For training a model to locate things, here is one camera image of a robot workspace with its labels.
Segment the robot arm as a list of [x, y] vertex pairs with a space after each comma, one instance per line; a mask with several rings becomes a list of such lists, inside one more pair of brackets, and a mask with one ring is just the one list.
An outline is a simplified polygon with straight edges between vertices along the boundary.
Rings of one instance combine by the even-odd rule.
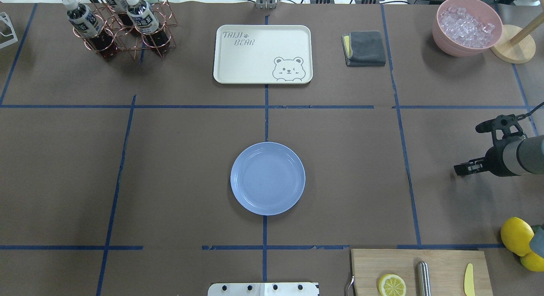
[[483, 158], [455, 165], [458, 176], [492, 172], [496, 176], [542, 175], [543, 136], [516, 139], [502, 147], [492, 147]]

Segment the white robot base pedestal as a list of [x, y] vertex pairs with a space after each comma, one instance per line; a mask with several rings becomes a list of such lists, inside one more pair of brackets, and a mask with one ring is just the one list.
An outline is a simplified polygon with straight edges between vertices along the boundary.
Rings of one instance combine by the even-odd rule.
[[246, 282], [210, 285], [208, 296], [319, 296], [314, 282]]

